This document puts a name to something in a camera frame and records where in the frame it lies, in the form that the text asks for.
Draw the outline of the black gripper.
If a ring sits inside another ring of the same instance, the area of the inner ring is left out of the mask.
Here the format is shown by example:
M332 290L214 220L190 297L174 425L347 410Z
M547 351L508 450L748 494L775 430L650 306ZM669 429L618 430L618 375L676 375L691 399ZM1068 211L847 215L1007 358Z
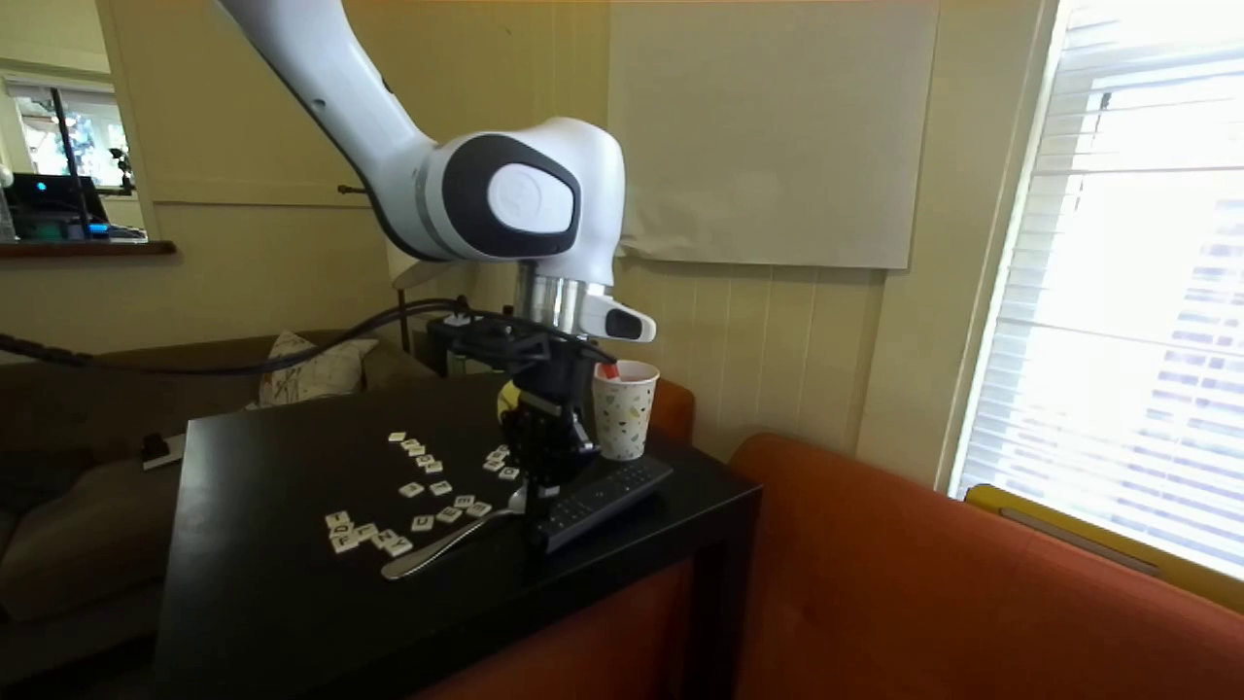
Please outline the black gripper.
M596 460L588 394L604 351L588 337L517 316L451 310L428 324L425 363L444 375L451 358L482 363L507 375L517 388L561 403L561 417L517 403L500 420L507 445L529 475L529 490L542 502L553 502L562 490L569 469L584 469Z

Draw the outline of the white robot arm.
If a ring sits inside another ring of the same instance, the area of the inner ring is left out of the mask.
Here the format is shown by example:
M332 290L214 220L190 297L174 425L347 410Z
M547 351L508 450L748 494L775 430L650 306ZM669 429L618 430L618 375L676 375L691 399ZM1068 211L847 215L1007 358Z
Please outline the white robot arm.
M380 83L342 0L219 0L367 184L386 237L418 259L517 259L514 316L455 306L430 325L514 376L500 437L553 502L596 450L588 386L597 337L653 341L656 318L614 300L625 161L577 115L430 141Z

